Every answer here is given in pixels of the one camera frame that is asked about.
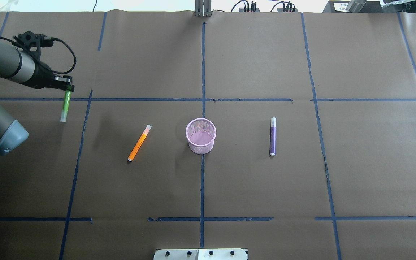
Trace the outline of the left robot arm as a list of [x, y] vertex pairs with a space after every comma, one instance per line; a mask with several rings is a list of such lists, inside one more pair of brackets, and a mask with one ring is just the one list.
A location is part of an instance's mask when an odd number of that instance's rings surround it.
[[[60, 116], [66, 122], [70, 97], [75, 87], [69, 73], [75, 68], [77, 58], [66, 72], [58, 72], [41, 60], [41, 49], [52, 47], [63, 40], [31, 31], [8, 39], [0, 36], [0, 98], [14, 97], [15, 91], [25, 86], [62, 90], [65, 93]], [[29, 137], [28, 131], [0, 105], [0, 155], [6, 155]]]

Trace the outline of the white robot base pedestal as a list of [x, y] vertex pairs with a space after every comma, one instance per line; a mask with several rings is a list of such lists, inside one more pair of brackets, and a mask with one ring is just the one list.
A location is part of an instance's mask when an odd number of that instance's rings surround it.
[[157, 250], [154, 260], [249, 260], [242, 248], [167, 249]]

